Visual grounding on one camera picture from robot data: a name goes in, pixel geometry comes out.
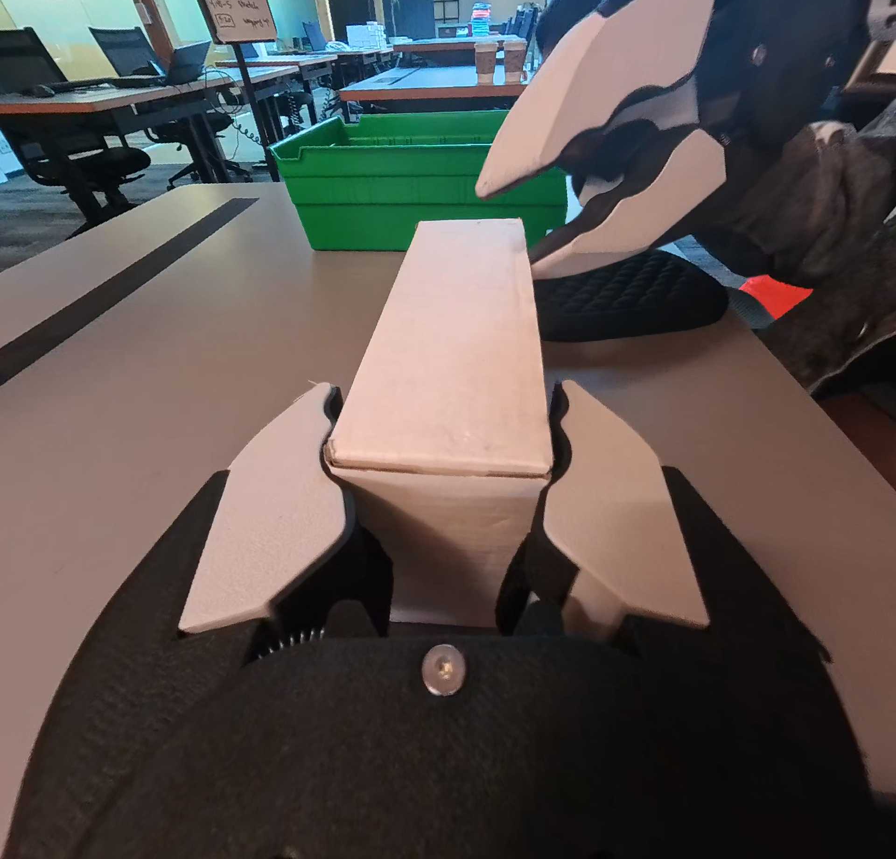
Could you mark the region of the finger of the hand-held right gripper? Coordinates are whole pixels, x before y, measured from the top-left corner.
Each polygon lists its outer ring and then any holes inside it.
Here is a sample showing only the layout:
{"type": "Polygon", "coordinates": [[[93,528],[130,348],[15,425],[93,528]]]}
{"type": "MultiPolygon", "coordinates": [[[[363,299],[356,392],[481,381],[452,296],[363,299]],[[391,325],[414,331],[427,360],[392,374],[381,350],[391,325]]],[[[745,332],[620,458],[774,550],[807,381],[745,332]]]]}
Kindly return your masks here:
{"type": "Polygon", "coordinates": [[[559,232],[561,244],[532,256],[532,278],[555,280],[633,258],[656,244],[726,180],[725,151],[702,129],[692,129],[671,148],[643,190],[620,198],[606,213],[610,193],[590,199],[571,225],[559,232]]]}
{"type": "Polygon", "coordinates": [[[715,0],[631,0],[594,12],[555,46],[513,105],[476,182],[481,199],[555,165],[578,136],[608,125],[637,91],[666,90],[696,67],[715,0]]]}

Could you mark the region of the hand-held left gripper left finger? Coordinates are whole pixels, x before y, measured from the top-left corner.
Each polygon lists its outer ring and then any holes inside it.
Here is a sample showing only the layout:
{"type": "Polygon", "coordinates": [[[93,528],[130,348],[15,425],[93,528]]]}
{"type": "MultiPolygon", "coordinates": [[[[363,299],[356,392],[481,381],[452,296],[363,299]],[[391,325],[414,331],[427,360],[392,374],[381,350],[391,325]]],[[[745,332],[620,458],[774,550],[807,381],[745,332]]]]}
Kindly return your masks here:
{"type": "Polygon", "coordinates": [[[315,384],[230,463],[181,632],[273,620],[278,605],[348,538],[353,512],[323,460],[341,404],[338,387],[315,384]]]}

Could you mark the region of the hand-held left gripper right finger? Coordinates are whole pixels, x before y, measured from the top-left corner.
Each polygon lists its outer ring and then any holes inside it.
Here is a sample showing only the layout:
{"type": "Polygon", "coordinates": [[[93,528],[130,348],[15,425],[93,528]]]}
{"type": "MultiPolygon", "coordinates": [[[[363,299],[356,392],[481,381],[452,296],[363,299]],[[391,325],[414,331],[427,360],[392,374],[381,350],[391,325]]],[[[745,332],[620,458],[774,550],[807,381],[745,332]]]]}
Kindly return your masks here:
{"type": "Polygon", "coordinates": [[[610,641],[628,616],[703,630],[710,617],[661,462],[572,380],[554,385],[554,478],[534,525],[534,594],[575,636],[610,641]]]}

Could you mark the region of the white cardboard box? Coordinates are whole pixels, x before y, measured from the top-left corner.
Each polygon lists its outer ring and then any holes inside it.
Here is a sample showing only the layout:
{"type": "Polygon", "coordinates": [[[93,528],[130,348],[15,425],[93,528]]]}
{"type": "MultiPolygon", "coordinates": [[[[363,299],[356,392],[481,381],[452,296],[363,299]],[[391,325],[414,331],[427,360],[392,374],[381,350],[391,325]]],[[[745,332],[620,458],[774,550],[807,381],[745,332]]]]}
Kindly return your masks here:
{"type": "Polygon", "coordinates": [[[554,463],[519,219],[422,222],[326,444],[391,620],[492,628],[554,463]]]}

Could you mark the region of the grey desk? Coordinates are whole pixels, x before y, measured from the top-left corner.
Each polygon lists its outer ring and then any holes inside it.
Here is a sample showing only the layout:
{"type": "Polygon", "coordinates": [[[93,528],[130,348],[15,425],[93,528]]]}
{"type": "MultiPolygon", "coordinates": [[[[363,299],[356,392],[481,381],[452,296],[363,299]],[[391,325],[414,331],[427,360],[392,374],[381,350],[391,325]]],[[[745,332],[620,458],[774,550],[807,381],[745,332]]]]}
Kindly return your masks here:
{"type": "MultiPolygon", "coordinates": [[[[403,256],[314,253],[274,184],[179,188],[2,273],[2,342],[231,199],[252,204],[2,385],[2,838],[74,654],[207,477],[318,381],[350,387],[403,256]]],[[[833,657],[894,794],[894,491],[733,312],[581,347],[580,383],[679,468],[833,657]]]]}

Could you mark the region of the wooden office desk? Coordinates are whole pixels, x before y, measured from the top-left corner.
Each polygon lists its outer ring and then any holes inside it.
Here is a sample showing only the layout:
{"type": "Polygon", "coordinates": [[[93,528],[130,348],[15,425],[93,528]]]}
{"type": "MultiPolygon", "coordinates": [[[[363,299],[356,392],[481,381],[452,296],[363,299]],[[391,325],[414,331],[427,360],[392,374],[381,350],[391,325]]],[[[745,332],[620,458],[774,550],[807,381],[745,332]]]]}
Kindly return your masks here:
{"type": "Polygon", "coordinates": [[[261,101],[302,81],[300,68],[291,66],[251,67],[245,74],[234,69],[212,69],[208,77],[173,87],[139,89],[109,88],[91,93],[59,94],[34,98],[6,94],[1,101],[3,127],[11,127],[38,145],[61,177],[62,186],[81,210],[87,228],[105,223],[114,212],[98,203],[83,174],[68,157],[57,137],[61,127],[84,125],[119,137],[151,129],[157,124],[186,120],[195,148],[192,157],[203,183],[229,183],[223,154],[203,115],[218,94],[233,88],[244,101],[261,101]]]}
{"type": "Polygon", "coordinates": [[[340,99],[347,109],[357,105],[370,114],[508,111],[529,78],[510,83],[504,74],[499,65],[493,82],[481,84],[472,66],[396,68],[345,87],[340,99]]]}

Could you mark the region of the black mesh chair seat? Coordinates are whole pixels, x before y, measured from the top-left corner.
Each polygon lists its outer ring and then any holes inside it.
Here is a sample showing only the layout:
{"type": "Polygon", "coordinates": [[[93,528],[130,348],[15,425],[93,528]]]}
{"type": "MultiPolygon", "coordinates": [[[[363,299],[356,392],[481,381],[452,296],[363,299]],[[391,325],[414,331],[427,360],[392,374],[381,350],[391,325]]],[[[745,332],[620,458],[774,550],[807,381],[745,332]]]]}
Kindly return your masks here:
{"type": "Polygon", "coordinates": [[[708,327],[729,306],[725,287],[663,250],[577,275],[533,282],[543,341],[587,343],[708,327]]]}

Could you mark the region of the grey fleece jacket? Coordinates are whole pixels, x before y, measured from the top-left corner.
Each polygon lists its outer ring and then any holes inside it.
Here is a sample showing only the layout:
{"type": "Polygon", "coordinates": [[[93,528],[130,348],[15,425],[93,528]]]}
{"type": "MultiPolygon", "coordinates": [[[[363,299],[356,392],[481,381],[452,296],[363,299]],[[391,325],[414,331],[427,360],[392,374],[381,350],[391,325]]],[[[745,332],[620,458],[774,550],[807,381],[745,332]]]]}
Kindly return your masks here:
{"type": "Polygon", "coordinates": [[[806,391],[894,382],[894,104],[857,130],[816,122],[728,216],[711,253],[811,294],[761,338],[806,391]]]}

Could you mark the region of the green plastic bin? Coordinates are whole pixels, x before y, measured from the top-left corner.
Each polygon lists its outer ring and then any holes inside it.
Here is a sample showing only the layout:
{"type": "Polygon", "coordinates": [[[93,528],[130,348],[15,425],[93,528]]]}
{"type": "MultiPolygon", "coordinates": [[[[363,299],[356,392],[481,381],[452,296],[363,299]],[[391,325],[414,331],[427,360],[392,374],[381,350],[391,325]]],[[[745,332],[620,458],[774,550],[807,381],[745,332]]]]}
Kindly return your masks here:
{"type": "Polygon", "coordinates": [[[506,111],[333,117],[271,147],[316,251],[405,251],[427,221],[520,219],[528,246],[566,222],[557,169],[501,196],[476,196],[506,111]]]}

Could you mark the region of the dark laptop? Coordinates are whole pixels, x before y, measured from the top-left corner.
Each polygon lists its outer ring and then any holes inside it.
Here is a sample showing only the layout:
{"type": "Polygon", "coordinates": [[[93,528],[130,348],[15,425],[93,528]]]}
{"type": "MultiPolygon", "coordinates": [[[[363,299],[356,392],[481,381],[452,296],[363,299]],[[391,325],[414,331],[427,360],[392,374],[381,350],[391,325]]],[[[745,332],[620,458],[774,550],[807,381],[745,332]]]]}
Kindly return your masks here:
{"type": "Polygon", "coordinates": [[[167,68],[150,44],[131,44],[109,51],[109,59],[124,87],[181,86],[199,79],[210,42],[197,42],[174,50],[167,68]]]}

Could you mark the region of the black office chair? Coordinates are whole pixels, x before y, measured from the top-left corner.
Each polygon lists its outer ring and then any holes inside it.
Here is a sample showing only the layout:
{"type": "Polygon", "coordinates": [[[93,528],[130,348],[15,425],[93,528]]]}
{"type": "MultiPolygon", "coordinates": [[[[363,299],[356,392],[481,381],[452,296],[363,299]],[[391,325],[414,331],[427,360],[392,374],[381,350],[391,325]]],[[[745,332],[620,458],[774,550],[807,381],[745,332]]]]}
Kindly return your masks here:
{"type": "MultiPolygon", "coordinates": [[[[2,95],[31,98],[35,84],[73,84],[34,29],[1,32],[2,95]]],[[[61,188],[84,217],[75,235],[134,208],[121,192],[140,180],[151,157],[127,143],[111,146],[99,120],[57,113],[2,113],[2,134],[35,183],[61,188]]]]}
{"type": "MultiPolygon", "coordinates": [[[[203,72],[204,61],[210,42],[188,44],[174,50],[170,62],[166,65],[149,43],[146,34],[140,27],[132,29],[88,29],[104,55],[122,78],[149,78],[153,84],[161,86],[182,85],[198,80],[203,72]]],[[[190,156],[196,155],[194,132],[191,124],[198,124],[199,116],[154,125],[144,129],[144,134],[155,144],[177,144],[178,148],[188,147],[190,156]]],[[[230,115],[217,112],[211,108],[203,111],[204,125],[199,127],[199,135],[207,147],[210,142],[206,137],[217,138],[233,124],[230,115]]],[[[236,162],[224,161],[226,170],[236,174],[245,182],[252,182],[252,173],[236,162]]],[[[200,180],[200,173],[195,162],[178,170],[168,181],[168,190],[173,190],[179,181],[189,176],[192,181],[200,180]]]]}

